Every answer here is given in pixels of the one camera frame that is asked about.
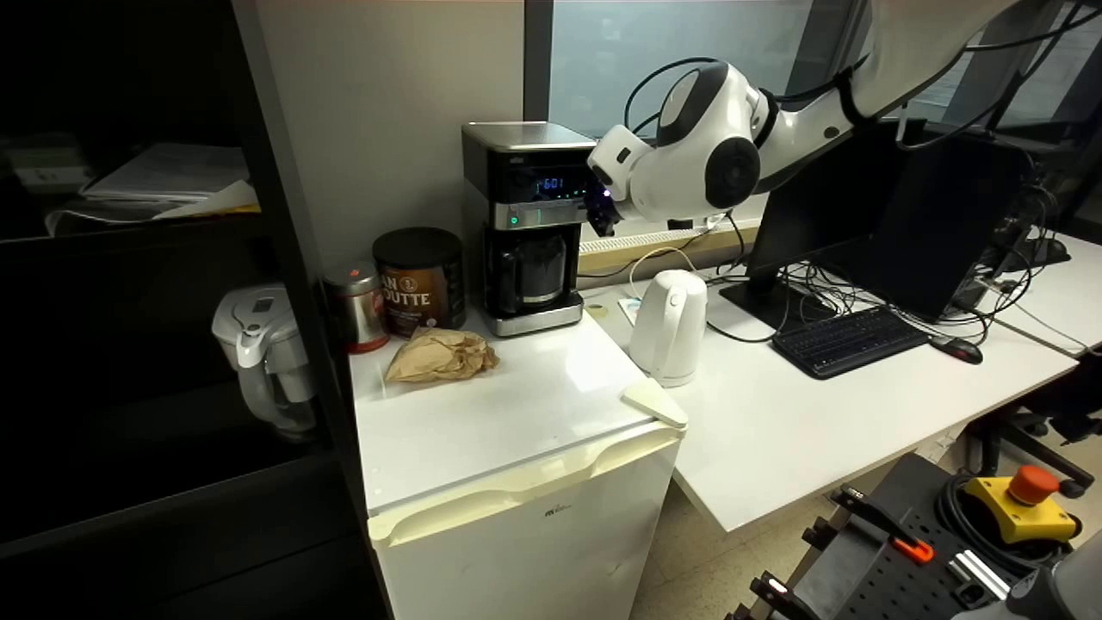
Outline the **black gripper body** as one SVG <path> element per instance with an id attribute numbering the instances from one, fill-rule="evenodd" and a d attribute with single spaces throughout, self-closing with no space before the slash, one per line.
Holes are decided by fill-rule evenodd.
<path id="1" fill-rule="evenodd" d="M 588 226 L 598 233 L 598 238 L 613 238 L 616 233 L 616 225 L 621 225 L 621 209 L 616 202 L 611 200 L 611 190 L 592 184 L 586 190 L 586 219 Z"/>

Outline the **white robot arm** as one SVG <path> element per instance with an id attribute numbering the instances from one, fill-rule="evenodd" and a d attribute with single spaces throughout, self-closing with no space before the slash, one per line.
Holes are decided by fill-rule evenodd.
<path id="1" fill-rule="evenodd" d="M 1039 0 L 868 5 L 863 56 L 797 109 L 737 66 L 705 62 L 665 94 L 653 137 L 613 123 L 588 151 L 611 200 L 647 219 L 690 219 L 771 194 L 938 83 L 992 22 Z"/>

